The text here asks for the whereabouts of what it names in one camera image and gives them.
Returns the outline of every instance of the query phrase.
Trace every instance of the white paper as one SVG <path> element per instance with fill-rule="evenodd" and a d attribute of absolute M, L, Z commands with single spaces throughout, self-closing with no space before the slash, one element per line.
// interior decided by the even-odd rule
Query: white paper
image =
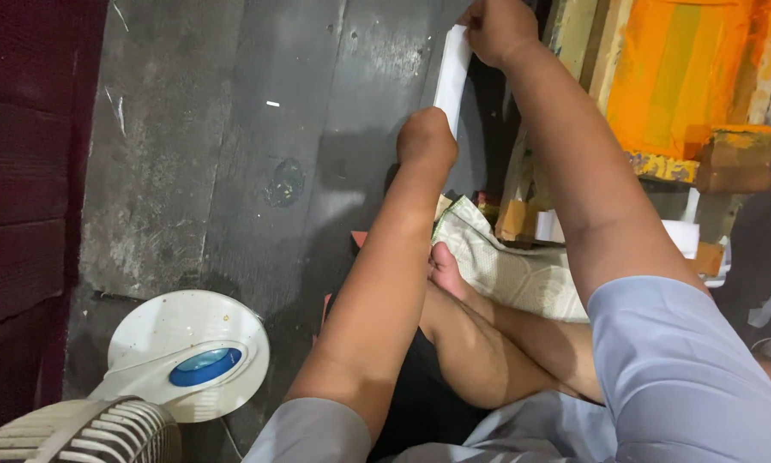
<path fill-rule="evenodd" d="M 454 26 L 446 34 L 446 46 L 442 52 L 440 76 L 434 93 L 434 106 L 446 113 L 448 126 L 457 138 L 457 122 L 460 119 L 460 102 L 463 99 L 465 75 L 469 70 L 471 47 L 465 38 L 465 26 Z"/>

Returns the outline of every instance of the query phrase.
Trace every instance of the person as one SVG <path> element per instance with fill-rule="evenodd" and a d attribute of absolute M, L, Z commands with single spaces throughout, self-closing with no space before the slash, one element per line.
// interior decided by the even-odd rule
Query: person
<path fill-rule="evenodd" d="M 771 462 L 771 380 L 531 10 L 478 0 L 461 22 L 511 86 L 590 329 L 504 310 L 463 285 L 445 245 L 429 255 L 457 145 L 442 111 L 418 111 L 323 330 L 244 461 Z M 406 373 L 429 355 L 434 367 Z"/>

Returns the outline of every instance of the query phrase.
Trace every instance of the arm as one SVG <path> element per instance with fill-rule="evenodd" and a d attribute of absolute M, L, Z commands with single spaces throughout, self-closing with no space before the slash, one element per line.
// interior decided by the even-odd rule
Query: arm
<path fill-rule="evenodd" d="M 401 168 L 286 399 L 349 406 L 372 443 L 420 320 L 434 212 L 457 155 L 445 114 L 437 108 L 412 114 L 397 152 Z"/>
<path fill-rule="evenodd" d="M 677 279 L 708 294 L 594 101 L 537 40 L 531 10 L 519 0 L 478 0 L 461 20 L 475 53 L 502 69 L 512 88 L 583 304 L 603 283 L 630 275 Z"/>

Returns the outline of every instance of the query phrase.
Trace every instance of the patterned cloth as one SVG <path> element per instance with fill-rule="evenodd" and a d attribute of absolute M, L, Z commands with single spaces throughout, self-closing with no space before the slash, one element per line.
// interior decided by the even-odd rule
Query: patterned cloth
<path fill-rule="evenodd" d="M 546 318 L 588 323 L 564 249 L 505 247 L 465 196 L 437 222 L 432 244 L 439 241 L 448 245 L 465 281 L 483 296 Z"/>

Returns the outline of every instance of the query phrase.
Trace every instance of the leg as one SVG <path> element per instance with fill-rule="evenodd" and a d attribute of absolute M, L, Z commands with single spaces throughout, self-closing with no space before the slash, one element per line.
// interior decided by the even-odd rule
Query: leg
<path fill-rule="evenodd" d="M 483 317 L 429 282 L 420 329 L 446 382 L 467 403 L 495 409 L 547 389 L 569 392 Z"/>
<path fill-rule="evenodd" d="M 461 277 L 445 243 L 434 246 L 430 264 L 432 281 L 480 314 L 487 325 L 562 384 L 588 399 L 604 402 L 594 368 L 589 325 L 549 320 L 485 298 Z"/>

